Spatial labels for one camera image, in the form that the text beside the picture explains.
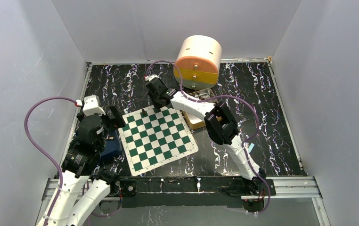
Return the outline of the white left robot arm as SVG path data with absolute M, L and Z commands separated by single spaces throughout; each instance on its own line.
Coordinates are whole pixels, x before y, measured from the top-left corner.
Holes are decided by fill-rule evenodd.
M 80 226 L 101 200 L 119 193 L 119 176 L 107 169 L 94 173 L 110 133 L 125 126 L 116 106 L 110 113 L 79 113 L 79 127 L 62 164 L 62 175 L 41 217 L 40 226 Z

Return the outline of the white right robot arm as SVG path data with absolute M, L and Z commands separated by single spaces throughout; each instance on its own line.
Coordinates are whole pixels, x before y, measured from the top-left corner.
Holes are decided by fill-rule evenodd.
M 263 190 L 265 172 L 254 162 L 241 141 L 237 121 L 225 102 L 211 103 L 183 94 L 168 88 L 156 75 L 146 77 L 146 87 L 155 108 L 171 107 L 203 120 L 209 138 L 224 146 L 236 163 L 241 177 L 246 181 L 246 191 L 257 195 Z

